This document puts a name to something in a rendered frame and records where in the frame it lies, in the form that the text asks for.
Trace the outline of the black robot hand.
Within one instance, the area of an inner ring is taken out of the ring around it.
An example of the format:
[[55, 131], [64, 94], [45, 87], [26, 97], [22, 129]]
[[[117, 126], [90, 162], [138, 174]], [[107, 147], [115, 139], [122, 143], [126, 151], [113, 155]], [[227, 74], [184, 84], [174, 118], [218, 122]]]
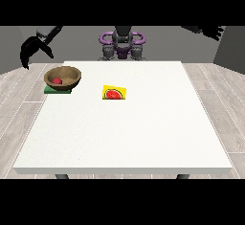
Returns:
[[25, 69], [29, 68], [29, 58], [41, 49], [50, 58], [53, 58], [52, 49], [42, 42], [37, 36], [29, 37], [22, 45], [20, 51], [20, 60]]
[[212, 38], [218, 41], [224, 32], [221, 26], [183, 26], [183, 29], [191, 31], [195, 34], [203, 34], [206, 37]]

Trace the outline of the yellow cup with melon print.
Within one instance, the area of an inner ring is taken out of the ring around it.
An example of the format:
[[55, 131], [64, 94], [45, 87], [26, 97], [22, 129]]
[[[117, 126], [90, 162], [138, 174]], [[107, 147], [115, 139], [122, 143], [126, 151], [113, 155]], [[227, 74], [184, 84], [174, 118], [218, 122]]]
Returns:
[[112, 85], [104, 85], [102, 89], [102, 98], [104, 100], [124, 100], [126, 89]]

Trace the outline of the green square pad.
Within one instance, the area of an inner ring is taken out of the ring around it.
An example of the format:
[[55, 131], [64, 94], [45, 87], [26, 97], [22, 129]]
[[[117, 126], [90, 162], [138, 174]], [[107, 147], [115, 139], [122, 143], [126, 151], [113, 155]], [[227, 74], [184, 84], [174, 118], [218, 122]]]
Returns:
[[72, 90], [58, 91], [50, 87], [49, 85], [46, 85], [46, 87], [44, 88], [44, 94], [71, 94], [71, 92]]

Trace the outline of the brown wooden bowl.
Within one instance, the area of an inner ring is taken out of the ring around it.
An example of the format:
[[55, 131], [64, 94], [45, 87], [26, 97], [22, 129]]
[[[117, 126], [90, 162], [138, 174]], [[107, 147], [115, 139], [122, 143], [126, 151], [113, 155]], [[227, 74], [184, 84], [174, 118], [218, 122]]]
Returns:
[[[53, 80], [60, 78], [62, 83], [55, 84]], [[56, 91], [68, 91], [75, 88], [81, 80], [81, 71], [76, 67], [60, 66], [51, 69], [44, 75], [44, 81]]]

